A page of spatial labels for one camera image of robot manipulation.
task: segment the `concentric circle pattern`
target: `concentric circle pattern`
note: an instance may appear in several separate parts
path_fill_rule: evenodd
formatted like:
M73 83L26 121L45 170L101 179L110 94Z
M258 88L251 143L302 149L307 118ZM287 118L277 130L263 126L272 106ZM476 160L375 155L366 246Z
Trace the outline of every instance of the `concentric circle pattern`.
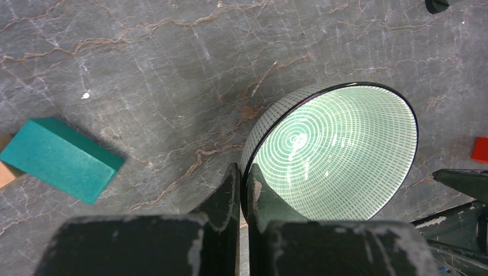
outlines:
M415 118L401 97L376 86L351 86L286 116L253 163L304 216L366 220L398 190L416 146Z

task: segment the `teal block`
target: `teal block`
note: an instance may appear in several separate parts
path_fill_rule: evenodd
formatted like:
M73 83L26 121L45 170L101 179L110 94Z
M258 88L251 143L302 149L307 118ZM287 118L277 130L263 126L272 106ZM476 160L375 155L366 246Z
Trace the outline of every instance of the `teal block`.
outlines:
M27 121L0 160L93 204L124 161L54 118Z

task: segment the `marble surface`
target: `marble surface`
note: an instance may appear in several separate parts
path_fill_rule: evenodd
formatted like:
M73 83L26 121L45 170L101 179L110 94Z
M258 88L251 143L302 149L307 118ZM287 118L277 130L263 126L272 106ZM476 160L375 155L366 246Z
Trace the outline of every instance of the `marble surface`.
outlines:
M417 113L413 169L377 219L469 201L430 174L483 167L487 22L483 0L435 16L421 0L1 1L0 132L56 116L126 159L93 206L31 177L0 190L2 275L30 275L69 217L188 212L259 115L314 82L381 82Z

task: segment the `wooden block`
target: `wooden block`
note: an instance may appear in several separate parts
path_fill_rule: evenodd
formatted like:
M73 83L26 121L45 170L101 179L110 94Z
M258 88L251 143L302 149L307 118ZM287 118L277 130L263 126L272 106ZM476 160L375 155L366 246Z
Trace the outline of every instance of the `wooden block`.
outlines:
M0 152L9 144L12 140L11 135L0 135ZM0 161L0 188L4 187L8 183L14 181L18 177L21 177L25 173L18 170L4 162Z
M124 161L54 118L27 121L0 160L93 204Z

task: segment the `red block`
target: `red block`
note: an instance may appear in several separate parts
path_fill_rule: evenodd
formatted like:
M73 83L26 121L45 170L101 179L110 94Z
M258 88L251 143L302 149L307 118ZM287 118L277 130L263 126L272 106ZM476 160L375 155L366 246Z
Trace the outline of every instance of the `red block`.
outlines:
M488 164L488 137L478 137L471 159Z

